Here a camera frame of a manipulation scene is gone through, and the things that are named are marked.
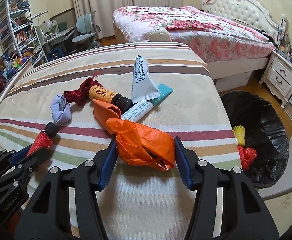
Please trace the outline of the white bedside nightstand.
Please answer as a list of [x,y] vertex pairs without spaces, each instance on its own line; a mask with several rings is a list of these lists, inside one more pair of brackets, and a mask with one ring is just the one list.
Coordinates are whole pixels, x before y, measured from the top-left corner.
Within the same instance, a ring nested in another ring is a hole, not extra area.
[[266,70],[259,84],[265,83],[270,92],[282,101],[283,109],[292,96],[292,63],[277,50],[271,53]]

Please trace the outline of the red label black bottle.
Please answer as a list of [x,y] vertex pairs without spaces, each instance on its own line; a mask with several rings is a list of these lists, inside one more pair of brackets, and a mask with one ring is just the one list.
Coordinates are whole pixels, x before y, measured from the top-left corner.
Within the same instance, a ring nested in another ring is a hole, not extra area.
[[55,125],[53,122],[49,122],[45,126],[44,130],[38,134],[26,156],[33,154],[42,147],[49,150],[50,147],[53,145],[53,139],[56,137],[58,131],[58,126]]

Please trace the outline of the white bed frame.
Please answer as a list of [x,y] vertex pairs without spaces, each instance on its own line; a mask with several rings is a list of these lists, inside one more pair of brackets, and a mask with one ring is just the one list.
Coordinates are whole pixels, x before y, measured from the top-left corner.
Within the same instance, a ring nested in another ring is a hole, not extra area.
[[[129,43],[123,32],[113,23],[116,41]],[[211,78],[217,85],[218,92],[238,88],[247,84],[252,72],[267,67],[270,56],[259,59],[242,59],[232,61],[215,61],[207,63]]]

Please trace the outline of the dark red ribbon cloth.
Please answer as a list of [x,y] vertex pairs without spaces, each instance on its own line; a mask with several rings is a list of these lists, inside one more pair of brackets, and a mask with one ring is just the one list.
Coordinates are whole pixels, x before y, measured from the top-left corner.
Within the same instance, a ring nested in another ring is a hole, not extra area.
[[76,103],[81,106],[86,103],[89,98],[89,91],[93,86],[102,87],[102,84],[95,78],[100,76],[102,70],[98,70],[93,74],[92,77],[86,78],[76,90],[68,90],[63,92],[63,96],[66,98],[68,103]]

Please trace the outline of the orange paper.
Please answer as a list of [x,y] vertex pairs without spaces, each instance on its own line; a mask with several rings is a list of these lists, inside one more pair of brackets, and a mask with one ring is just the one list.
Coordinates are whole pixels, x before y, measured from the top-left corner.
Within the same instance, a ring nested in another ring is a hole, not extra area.
[[117,106],[93,99],[93,115],[115,136],[120,158],[132,166],[168,171],[175,166],[175,142],[161,130],[122,120]]

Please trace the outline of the floral pink quilt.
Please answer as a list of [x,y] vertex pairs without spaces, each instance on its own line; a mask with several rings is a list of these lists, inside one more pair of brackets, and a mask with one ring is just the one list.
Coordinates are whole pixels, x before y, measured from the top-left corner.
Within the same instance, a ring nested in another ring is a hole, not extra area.
[[149,41],[152,29],[165,28],[172,42],[188,45],[205,62],[258,59],[275,47],[260,32],[193,6],[121,7],[113,22],[130,43]]

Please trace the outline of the black bag trash bin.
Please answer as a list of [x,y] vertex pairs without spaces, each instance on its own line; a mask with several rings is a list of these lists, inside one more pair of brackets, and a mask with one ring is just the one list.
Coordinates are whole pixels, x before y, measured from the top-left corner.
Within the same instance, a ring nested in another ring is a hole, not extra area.
[[257,151],[245,174],[257,189],[272,187],[284,174],[289,160],[286,130],[270,102],[245,91],[221,96],[231,125],[245,128],[245,146]]

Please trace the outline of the grey blue desk chair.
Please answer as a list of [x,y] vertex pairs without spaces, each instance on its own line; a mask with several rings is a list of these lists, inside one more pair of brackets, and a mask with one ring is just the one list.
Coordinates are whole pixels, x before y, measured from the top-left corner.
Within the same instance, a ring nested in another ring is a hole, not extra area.
[[99,48],[101,43],[97,41],[100,26],[94,22],[95,11],[81,15],[77,18],[76,30],[78,36],[72,39],[73,44],[79,45],[75,53],[89,49]]

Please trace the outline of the orange-red foam net bundle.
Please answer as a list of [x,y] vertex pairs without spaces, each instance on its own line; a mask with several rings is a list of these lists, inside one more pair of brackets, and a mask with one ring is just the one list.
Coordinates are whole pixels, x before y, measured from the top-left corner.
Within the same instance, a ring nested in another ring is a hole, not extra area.
[[257,151],[250,147],[243,148],[242,146],[238,146],[237,148],[240,156],[241,166],[244,171],[247,171],[257,157]]

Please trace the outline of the yellow foam fruit net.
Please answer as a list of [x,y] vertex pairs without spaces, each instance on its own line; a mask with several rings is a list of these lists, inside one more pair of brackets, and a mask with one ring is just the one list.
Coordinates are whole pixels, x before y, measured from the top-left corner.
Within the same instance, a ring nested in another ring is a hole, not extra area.
[[244,126],[234,126],[232,128],[234,137],[237,141],[238,146],[245,146],[245,127]]

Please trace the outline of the silver white powder sachet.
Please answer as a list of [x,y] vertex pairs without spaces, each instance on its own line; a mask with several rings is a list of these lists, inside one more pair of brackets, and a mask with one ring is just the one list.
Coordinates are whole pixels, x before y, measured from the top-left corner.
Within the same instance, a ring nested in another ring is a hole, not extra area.
[[149,63],[141,55],[137,55],[132,78],[131,100],[133,103],[148,101],[160,96],[160,91],[150,77]]

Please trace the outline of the teal white stick sachet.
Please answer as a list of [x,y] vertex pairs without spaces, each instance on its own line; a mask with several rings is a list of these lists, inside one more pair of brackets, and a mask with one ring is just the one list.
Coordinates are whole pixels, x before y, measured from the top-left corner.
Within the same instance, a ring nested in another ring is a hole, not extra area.
[[131,122],[138,122],[173,92],[173,89],[166,86],[165,84],[160,84],[158,86],[158,89],[160,92],[159,97],[151,99],[149,101],[140,101],[134,104],[129,110],[121,115],[121,119]]

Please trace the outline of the grey study desk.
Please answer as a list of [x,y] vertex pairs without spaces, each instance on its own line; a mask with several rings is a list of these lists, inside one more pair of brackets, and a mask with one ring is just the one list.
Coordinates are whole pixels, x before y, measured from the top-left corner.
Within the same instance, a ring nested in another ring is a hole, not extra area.
[[48,55],[54,46],[60,46],[61,50],[64,53],[66,52],[64,42],[75,33],[76,29],[75,27],[70,27],[65,30],[60,30],[57,20],[52,20],[36,25],[35,31],[45,57],[49,61]]

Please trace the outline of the white tufted headboard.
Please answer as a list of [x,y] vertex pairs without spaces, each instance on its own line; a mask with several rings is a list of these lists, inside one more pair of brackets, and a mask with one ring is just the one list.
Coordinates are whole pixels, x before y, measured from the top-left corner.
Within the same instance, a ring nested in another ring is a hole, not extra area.
[[281,21],[276,23],[270,11],[257,0],[202,0],[202,9],[213,15],[264,31],[278,44],[285,38],[286,16],[283,14]]

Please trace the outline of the lavender crumpled paper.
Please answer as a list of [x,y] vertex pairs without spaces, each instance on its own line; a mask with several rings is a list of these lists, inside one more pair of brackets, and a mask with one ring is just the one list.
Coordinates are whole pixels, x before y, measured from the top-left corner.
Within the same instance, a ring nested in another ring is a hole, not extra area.
[[72,118],[70,104],[63,95],[56,95],[50,105],[53,122],[57,126],[64,125]]

